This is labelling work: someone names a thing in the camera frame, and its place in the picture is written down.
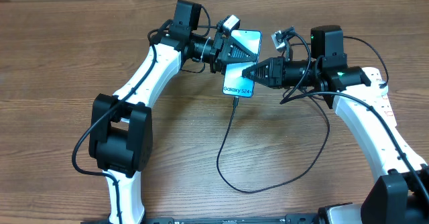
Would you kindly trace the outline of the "Galaxy S24 smartphone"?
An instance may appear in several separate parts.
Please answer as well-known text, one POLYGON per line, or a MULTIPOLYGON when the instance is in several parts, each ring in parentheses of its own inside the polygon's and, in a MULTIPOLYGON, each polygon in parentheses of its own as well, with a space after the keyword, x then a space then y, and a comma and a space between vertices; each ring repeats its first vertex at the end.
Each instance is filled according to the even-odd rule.
MULTIPOLYGON (((231 33, 231 37, 240 37, 248 39, 259 38, 261 48, 262 33, 260 31, 233 30, 231 33)), ((258 61, 227 64, 223 83, 223 94, 232 95, 236 97, 251 98, 253 96, 254 82, 252 80, 242 77, 242 70, 254 64, 257 64, 258 61)))

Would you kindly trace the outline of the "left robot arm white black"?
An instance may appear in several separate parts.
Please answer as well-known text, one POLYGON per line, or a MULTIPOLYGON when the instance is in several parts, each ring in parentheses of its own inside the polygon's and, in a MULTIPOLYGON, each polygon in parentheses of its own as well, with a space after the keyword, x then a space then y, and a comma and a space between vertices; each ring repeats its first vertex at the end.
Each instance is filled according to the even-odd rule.
POLYGON ((97 162, 96 176, 107 180, 111 212, 108 223, 143 223, 141 173, 154 144, 152 109, 168 82, 188 60, 224 76, 222 92, 234 99, 253 95, 254 84, 242 70, 259 59, 262 34, 243 30, 229 15, 199 34, 203 5, 178 0, 174 16, 147 35, 149 50, 134 75, 112 95, 93 101, 90 127, 81 136, 97 162))

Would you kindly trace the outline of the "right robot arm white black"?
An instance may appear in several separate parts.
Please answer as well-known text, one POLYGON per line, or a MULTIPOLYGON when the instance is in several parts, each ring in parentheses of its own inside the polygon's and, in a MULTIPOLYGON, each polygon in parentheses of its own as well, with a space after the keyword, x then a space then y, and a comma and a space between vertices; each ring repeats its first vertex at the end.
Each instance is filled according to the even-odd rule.
POLYGON ((345 122, 366 157, 373 179, 361 204, 322 207, 315 223, 427 223, 428 163, 396 128, 387 96, 388 78, 376 68, 349 66, 344 34, 337 25, 314 27, 307 60, 268 58, 242 75, 269 88, 287 88, 287 103, 320 95, 345 122))

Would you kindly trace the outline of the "white charger plug adapter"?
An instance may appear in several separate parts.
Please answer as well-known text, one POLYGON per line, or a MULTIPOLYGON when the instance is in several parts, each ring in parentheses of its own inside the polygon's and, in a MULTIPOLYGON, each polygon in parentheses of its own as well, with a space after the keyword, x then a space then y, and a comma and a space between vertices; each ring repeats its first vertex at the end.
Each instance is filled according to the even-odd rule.
POLYGON ((389 87, 386 85, 385 81, 379 78, 371 81, 370 89, 374 95, 379 96, 387 95, 389 91, 389 87))

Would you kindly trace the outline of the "white power strip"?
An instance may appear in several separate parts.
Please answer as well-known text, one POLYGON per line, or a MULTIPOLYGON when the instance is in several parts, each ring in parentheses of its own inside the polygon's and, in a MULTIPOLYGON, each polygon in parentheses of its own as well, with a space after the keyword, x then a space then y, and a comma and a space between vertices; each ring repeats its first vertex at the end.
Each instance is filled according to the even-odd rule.
MULTIPOLYGON (((362 70, 370 81, 375 80, 376 78, 383 80, 381 73, 377 68, 364 67, 362 70)), ((397 122, 391 107, 391 103, 389 101, 388 94, 384 96, 374 95, 371 92, 370 86, 368 87, 363 84, 361 86, 361 90, 359 90, 359 96, 369 101, 378 111, 381 111, 380 115, 387 121, 389 125, 396 127, 397 122)))

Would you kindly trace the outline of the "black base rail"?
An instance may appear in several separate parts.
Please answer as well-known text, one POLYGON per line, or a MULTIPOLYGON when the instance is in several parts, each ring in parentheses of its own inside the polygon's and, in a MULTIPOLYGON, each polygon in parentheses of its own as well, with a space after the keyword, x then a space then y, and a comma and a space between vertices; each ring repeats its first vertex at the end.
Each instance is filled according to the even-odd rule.
POLYGON ((174 219, 172 217, 146 218, 140 221, 143 224, 313 224, 325 223, 316 213, 286 214, 284 217, 234 217, 234 218, 199 218, 174 219))

